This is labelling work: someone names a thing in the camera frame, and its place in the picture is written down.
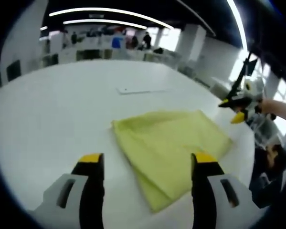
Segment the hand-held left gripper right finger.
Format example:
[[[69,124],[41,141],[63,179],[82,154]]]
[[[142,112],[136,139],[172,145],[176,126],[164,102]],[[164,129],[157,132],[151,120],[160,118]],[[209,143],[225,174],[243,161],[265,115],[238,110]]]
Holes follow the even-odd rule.
[[[204,152],[191,155],[195,229],[250,229],[265,213],[251,191]]]

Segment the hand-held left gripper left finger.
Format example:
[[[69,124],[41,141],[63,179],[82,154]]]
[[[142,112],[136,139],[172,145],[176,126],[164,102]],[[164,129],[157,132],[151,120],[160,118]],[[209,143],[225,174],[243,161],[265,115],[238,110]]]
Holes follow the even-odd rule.
[[[81,157],[44,191],[30,215],[44,229],[102,229],[104,176],[104,154]]]

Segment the person's right hand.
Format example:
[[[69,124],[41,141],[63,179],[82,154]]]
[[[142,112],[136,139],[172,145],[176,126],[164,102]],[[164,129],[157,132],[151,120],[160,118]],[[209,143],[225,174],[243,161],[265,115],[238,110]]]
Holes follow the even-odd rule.
[[[271,99],[263,99],[259,103],[259,107],[263,114],[274,114],[275,113],[275,101]]]

